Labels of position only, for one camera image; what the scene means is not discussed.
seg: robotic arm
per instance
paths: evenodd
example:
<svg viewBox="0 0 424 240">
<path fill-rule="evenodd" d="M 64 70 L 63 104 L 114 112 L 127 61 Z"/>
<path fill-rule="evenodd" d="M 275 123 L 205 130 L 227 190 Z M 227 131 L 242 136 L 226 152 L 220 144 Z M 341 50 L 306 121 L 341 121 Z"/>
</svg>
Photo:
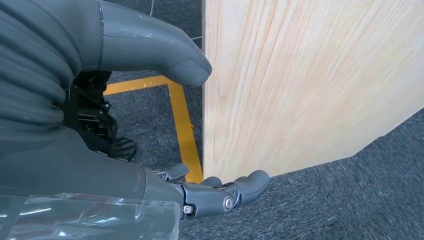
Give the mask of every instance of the robotic arm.
<svg viewBox="0 0 424 240">
<path fill-rule="evenodd" d="M 55 105 L 81 71 L 92 70 L 155 70 L 196 87 L 212 67 L 179 28 L 106 1 L 0 0 L 0 195 L 173 202 L 185 219 L 224 214 L 264 192 L 270 178 L 261 170 L 194 184 L 179 181 L 184 165 L 153 171 L 89 150 Z M 7 206 L 29 217 L 19 204 Z M 13 212 L 0 212 L 0 238 L 13 229 L 8 221 L 17 223 Z"/>
</svg>

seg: white wire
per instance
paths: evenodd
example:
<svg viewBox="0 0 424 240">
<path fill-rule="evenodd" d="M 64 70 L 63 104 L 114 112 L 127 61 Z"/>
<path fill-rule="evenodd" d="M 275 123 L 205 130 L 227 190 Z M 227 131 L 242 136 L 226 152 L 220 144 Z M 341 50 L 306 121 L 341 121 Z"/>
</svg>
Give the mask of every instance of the white wire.
<svg viewBox="0 0 424 240">
<path fill-rule="evenodd" d="M 151 8 L 150 8 L 150 14 L 149 16 L 151 16 L 153 14 L 153 6 L 155 5 L 155 0 L 151 0 Z"/>
</svg>

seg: gray plastic cover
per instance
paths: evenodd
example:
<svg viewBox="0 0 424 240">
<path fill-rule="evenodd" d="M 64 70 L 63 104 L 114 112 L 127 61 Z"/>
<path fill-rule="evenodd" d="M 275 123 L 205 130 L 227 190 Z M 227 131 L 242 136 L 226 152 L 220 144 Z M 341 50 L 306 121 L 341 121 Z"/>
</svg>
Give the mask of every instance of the gray plastic cover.
<svg viewBox="0 0 424 240">
<path fill-rule="evenodd" d="M 177 240 L 180 214 L 181 207 L 168 201 L 0 195 L 0 239 Z"/>
</svg>

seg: yellow floor tape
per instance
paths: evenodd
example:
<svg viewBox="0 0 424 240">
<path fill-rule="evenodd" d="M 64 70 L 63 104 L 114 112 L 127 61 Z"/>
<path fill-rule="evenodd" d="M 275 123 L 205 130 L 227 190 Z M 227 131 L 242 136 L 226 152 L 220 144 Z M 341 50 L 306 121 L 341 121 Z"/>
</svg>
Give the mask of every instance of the yellow floor tape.
<svg viewBox="0 0 424 240">
<path fill-rule="evenodd" d="M 154 76 L 108 84 L 104 95 L 119 94 L 162 85 L 168 86 L 181 161 L 190 170 L 185 176 L 185 180 L 189 183 L 200 183 L 203 180 L 203 173 L 193 135 L 193 125 L 190 121 L 186 97 L 181 85 L 170 81 L 164 76 Z"/>
</svg>

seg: plywood panel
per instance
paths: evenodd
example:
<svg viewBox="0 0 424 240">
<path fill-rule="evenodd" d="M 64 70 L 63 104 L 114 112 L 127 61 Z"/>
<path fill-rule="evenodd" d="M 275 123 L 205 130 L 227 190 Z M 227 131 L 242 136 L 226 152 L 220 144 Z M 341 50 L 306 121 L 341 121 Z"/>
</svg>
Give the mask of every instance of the plywood panel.
<svg viewBox="0 0 424 240">
<path fill-rule="evenodd" d="M 204 175 L 354 155 L 424 105 L 422 0 L 204 0 Z"/>
</svg>

